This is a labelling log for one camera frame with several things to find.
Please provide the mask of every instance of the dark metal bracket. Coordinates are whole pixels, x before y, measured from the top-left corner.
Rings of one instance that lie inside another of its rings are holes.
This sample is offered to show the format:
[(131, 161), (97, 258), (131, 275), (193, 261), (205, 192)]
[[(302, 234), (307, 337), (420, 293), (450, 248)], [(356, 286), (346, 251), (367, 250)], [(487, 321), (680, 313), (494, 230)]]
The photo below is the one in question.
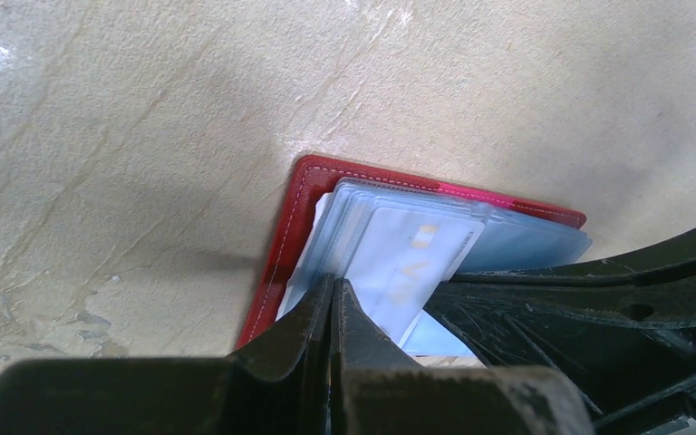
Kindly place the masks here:
[(563, 372), (597, 433), (696, 420), (696, 228), (604, 260), (456, 276), (425, 309), (486, 364)]
[(326, 277), (225, 358), (19, 362), (0, 434), (593, 434), (575, 386), (543, 367), (429, 370)]

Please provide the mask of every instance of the red wallet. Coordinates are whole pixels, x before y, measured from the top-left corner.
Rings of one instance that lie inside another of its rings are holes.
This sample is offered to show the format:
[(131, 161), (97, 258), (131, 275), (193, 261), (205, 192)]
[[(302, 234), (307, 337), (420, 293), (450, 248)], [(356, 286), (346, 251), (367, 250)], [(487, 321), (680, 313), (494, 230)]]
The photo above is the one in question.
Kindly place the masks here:
[(541, 202), (514, 198), (500, 193), (448, 184), (393, 170), (373, 168), (338, 159), (308, 155), (295, 165), (295, 172), (286, 191), (281, 217), (276, 227), (263, 279), (257, 288), (255, 299), (246, 315), (244, 327), (238, 337), (237, 348), (249, 343), (276, 320), (286, 282), (295, 270), (303, 252), (305, 241), (315, 219), (316, 201), (332, 192), (343, 177), (371, 179), (383, 183), (405, 186), (430, 192), (448, 194), (460, 198), (488, 202), (527, 215), (543, 218), (570, 227), (580, 228), (585, 215), (579, 211), (561, 208)]

